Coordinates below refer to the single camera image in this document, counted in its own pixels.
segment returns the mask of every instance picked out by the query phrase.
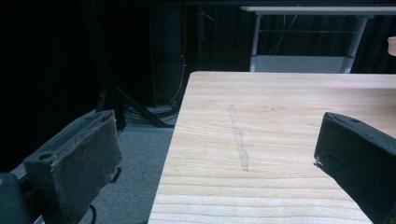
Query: pencil mark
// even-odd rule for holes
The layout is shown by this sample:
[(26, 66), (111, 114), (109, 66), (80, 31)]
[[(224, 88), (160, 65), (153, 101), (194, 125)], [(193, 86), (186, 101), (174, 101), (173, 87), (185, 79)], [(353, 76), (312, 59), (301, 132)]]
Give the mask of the pencil mark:
[(248, 153), (244, 147), (244, 135), (242, 131), (236, 125), (238, 121), (238, 116), (236, 115), (236, 110), (234, 105), (230, 105), (229, 107), (231, 123), (233, 124), (233, 135), (235, 136), (236, 145), (239, 152), (239, 159), (241, 159), (242, 169), (248, 172)]

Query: wooden table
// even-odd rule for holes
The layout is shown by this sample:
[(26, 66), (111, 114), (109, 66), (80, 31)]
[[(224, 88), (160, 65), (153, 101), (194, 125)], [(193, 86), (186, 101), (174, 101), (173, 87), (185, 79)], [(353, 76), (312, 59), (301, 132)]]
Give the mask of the wooden table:
[(149, 223), (371, 223), (313, 165), (326, 111), (396, 136), (396, 76), (192, 74)]

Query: wooden surface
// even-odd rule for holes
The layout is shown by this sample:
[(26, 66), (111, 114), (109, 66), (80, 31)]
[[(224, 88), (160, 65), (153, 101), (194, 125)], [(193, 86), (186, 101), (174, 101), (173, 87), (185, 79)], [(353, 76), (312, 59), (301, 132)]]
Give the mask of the wooden surface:
[(396, 76), (192, 74), (149, 223), (371, 223), (313, 165), (327, 111), (396, 136)]

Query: gray carpet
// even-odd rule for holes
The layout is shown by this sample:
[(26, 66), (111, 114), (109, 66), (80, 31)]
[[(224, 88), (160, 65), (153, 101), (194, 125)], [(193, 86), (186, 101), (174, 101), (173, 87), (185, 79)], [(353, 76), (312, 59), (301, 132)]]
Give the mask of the gray carpet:
[[(173, 129), (125, 128), (120, 133), (122, 172), (92, 202), (96, 223), (146, 223), (158, 188)], [(92, 211), (80, 223), (91, 223)]]

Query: metal frame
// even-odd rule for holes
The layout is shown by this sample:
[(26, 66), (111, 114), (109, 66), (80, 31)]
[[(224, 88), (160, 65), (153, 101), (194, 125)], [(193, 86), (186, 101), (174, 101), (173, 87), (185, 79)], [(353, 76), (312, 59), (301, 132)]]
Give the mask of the metal frame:
[(367, 21), (375, 15), (396, 15), (396, 7), (241, 7), (256, 13), (256, 24), (250, 57), (250, 72), (256, 71), (257, 47), (262, 15), (354, 15), (359, 16), (358, 29), (353, 35), (340, 73), (350, 73)]

